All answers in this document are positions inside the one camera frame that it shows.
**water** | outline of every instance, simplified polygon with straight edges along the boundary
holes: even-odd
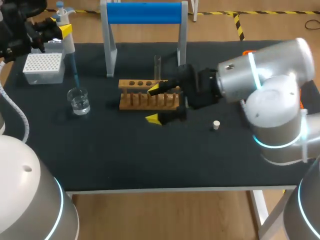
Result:
[[[87,96],[77,96],[71,102],[73,112],[76,115],[85,115],[90,111],[89,100]]]

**table leg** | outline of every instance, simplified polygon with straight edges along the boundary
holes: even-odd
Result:
[[[195,0],[190,0],[191,2],[191,7],[192,7],[192,12],[195,12]]]
[[[197,16],[198,16],[198,4],[199,4],[199,0],[195,0],[194,2],[194,9],[193,9],[193,21],[196,22],[197,21]]]
[[[258,228],[260,228],[269,215],[264,193],[262,190],[252,190],[250,191],[250,195],[254,208],[255,219],[257,221],[257,226]]]
[[[287,190],[277,205],[274,207],[270,215],[259,226],[259,240],[269,240],[279,230],[283,224],[283,213],[286,203],[293,190]]]

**white pipette tip box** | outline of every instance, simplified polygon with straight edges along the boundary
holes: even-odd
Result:
[[[29,84],[60,84],[64,80],[62,53],[35,53],[26,58],[22,71]]]

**glass beaker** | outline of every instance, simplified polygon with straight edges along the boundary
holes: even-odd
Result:
[[[68,91],[67,99],[76,115],[85,115],[90,111],[88,91],[83,87],[75,87]]]

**cable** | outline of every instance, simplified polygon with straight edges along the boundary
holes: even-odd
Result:
[[[0,74],[2,71],[2,68],[6,65],[6,63],[4,61],[0,62]],[[26,115],[24,114],[24,112],[15,104],[14,101],[12,101],[12,99],[8,96],[8,94],[5,92],[4,88],[1,85],[0,82],[0,95],[2,95],[4,97],[4,99],[11,105],[11,107],[13,107],[13,109],[20,115],[20,117],[22,118],[23,124],[24,124],[24,136],[22,139],[23,143],[26,143],[29,137],[29,132],[30,132],[30,126],[29,126],[29,122],[28,119],[26,117]]]
[[[320,24],[320,21],[318,21],[318,20],[316,20],[316,19],[308,20],[308,21],[306,21],[305,24],[304,24],[304,27],[305,27],[306,29],[308,29],[308,30],[318,30],[318,29],[320,29],[320,27],[316,27],[316,28],[308,27],[307,24],[310,23],[310,22],[316,22],[316,23]]]

